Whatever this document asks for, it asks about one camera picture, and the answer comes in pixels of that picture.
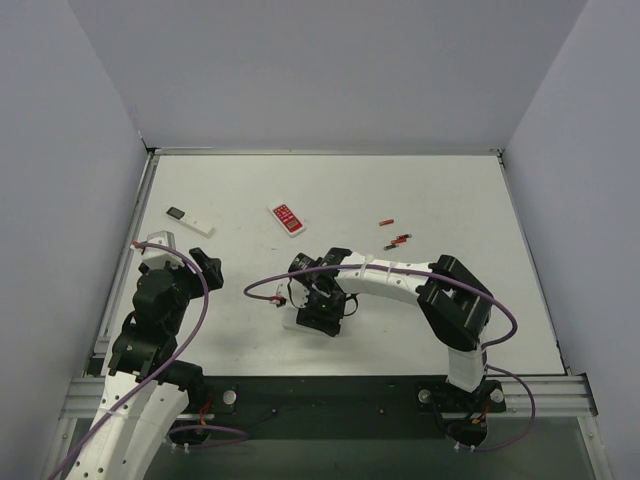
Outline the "white grey-faced remote control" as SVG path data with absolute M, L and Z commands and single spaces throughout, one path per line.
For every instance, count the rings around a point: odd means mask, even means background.
M 336 337 L 341 332 L 341 319 L 335 316 L 323 317 L 318 313 L 298 310 L 295 315 L 285 316 L 281 322 L 285 330 L 302 333 L 321 334 Z

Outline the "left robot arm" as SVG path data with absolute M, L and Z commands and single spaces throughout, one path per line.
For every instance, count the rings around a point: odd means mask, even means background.
M 199 248 L 187 255 L 151 242 L 142 253 L 133 309 L 112 345 L 90 430 L 69 453 L 70 479 L 141 479 L 183 411 L 207 400 L 201 367 L 179 360 L 186 309 L 223 287 L 221 261 Z

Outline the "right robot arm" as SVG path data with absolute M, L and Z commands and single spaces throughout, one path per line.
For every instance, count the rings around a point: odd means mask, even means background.
M 288 271 L 307 290 L 296 315 L 298 326 L 337 336 L 346 303 L 359 295 L 415 305 L 448 348 L 447 382 L 468 393 L 483 382 L 482 332 L 490 318 L 492 294 L 455 257 L 407 264 L 334 247 L 318 259 L 298 254 Z

